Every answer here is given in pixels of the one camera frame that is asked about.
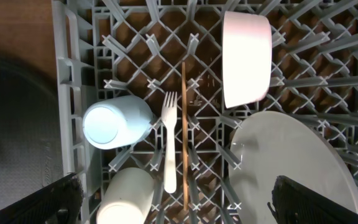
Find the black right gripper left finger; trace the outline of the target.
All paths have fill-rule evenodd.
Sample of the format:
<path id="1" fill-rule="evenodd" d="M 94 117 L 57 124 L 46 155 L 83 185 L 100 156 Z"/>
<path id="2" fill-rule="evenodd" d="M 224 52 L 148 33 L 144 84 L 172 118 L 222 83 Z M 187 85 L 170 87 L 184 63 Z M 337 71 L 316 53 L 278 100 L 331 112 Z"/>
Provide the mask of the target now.
<path id="1" fill-rule="evenodd" d="M 76 173 L 0 210 L 0 223 L 77 223 L 83 203 L 83 188 Z"/>

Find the light blue plastic cup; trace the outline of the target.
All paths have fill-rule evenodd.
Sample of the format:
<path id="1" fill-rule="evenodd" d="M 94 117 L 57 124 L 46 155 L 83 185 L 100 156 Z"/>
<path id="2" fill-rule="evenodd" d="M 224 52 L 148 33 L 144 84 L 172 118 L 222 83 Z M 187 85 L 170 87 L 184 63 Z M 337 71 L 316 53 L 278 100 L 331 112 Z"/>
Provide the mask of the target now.
<path id="1" fill-rule="evenodd" d="M 86 140 L 99 149 L 137 143 L 148 136 L 154 114 L 138 96 L 126 95 L 91 105 L 83 117 Z"/>

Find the pink bowl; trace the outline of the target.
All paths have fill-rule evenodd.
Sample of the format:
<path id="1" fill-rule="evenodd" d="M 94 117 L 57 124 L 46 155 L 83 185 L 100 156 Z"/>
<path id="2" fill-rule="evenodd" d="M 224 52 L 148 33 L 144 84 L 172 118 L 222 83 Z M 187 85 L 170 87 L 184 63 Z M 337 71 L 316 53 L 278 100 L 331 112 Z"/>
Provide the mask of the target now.
<path id="1" fill-rule="evenodd" d="M 272 31 L 265 16 L 225 12 L 222 69 L 227 108 L 265 97 L 272 69 Z"/>

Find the white plastic cup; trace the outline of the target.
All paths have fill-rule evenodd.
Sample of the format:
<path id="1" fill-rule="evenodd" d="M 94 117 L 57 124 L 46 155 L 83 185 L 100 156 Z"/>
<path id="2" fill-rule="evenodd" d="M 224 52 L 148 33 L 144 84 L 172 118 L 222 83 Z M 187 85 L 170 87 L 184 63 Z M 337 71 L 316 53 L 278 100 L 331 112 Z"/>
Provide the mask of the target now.
<path id="1" fill-rule="evenodd" d="M 97 224 L 141 224 L 150 212 L 154 179 L 139 168 L 119 171 L 110 181 L 97 213 Z"/>

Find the light grey plate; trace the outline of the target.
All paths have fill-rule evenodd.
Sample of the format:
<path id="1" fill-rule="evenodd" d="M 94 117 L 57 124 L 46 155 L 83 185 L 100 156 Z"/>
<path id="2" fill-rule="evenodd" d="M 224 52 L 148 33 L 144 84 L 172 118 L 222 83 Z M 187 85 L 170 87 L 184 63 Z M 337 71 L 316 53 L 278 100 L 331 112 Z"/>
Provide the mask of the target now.
<path id="1" fill-rule="evenodd" d="M 358 188 L 337 150 L 291 116 L 251 115 L 234 133 L 231 152 L 241 160 L 229 169 L 229 180 L 241 203 L 242 223 L 275 223 L 267 204 L 280 175 L 358 214 Z"/>

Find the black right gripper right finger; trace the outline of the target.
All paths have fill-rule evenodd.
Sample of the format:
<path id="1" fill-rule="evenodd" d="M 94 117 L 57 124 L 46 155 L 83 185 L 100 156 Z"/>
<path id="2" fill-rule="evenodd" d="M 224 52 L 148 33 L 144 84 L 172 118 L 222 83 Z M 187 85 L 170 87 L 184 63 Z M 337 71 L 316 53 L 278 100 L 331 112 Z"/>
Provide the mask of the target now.
<path id="1" fill-rule="evenodd" d="M 280 224 L 358 224 L 358 214 L 280 175 L 267 204 Z"/>

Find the white plastic fork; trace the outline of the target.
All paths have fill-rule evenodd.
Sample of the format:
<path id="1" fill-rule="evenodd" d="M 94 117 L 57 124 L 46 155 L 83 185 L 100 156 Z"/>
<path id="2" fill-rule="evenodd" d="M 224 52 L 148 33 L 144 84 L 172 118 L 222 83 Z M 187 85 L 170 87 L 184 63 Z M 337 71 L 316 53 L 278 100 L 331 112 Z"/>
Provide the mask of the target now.
<path id="1" fill-rule="evenodd" d="M 164 190 L 172 194 L 177 189 L 175 161 L 175 126 L 177 123 L 177 92 L 167 92 L 163 101 L 161 119 L 166 127 L 166 153 L 164 166 Z"/>

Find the wooden chopstick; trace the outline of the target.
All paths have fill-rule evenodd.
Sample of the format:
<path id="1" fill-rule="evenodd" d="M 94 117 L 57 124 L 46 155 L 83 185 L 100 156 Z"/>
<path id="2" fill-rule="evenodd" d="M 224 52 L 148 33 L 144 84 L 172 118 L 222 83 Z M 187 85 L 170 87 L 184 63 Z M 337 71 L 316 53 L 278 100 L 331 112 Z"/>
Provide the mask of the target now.
<path id="1" fill-rule="evenodd" d="M 182 153 L 183 153 L 183 209 L 189 209 L 188 191 L 188 121 L 186 99 L 186 68 L 185 62 L 181 65 L 181 105 L 182 105 Z"/>

